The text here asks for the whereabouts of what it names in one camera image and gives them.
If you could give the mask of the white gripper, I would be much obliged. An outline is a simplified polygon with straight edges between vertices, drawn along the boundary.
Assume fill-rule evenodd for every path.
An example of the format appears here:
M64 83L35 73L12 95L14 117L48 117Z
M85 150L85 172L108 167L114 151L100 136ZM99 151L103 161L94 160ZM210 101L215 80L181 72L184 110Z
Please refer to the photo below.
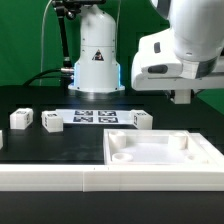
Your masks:
M173 29L142 37L134 56L131 85L134 90L191 90L224 87L223 40L189 42Z

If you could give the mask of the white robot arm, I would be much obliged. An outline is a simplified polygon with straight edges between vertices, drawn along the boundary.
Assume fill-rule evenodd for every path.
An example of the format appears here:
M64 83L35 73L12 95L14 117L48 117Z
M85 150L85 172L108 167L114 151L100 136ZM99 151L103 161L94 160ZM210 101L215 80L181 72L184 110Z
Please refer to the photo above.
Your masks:
M140 39L131 69L136 91L173 90L187 102L193 90L224 87L224 0L149 0L170 27ZM81 8L80 58L69 88L94 97L123 91L116 61L114 19Z

